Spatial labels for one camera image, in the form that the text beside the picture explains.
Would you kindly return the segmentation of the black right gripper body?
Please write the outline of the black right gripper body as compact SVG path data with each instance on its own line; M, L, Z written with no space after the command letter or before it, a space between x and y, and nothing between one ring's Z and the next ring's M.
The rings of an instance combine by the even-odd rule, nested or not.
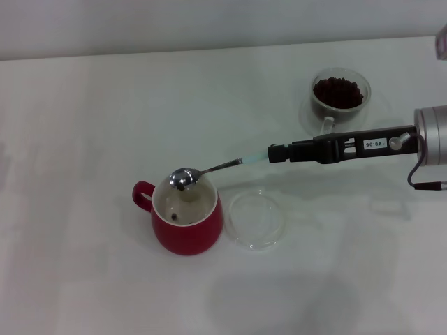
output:
M331 133L315 137L313 145L318 163L416 154L419 150L415 126Z

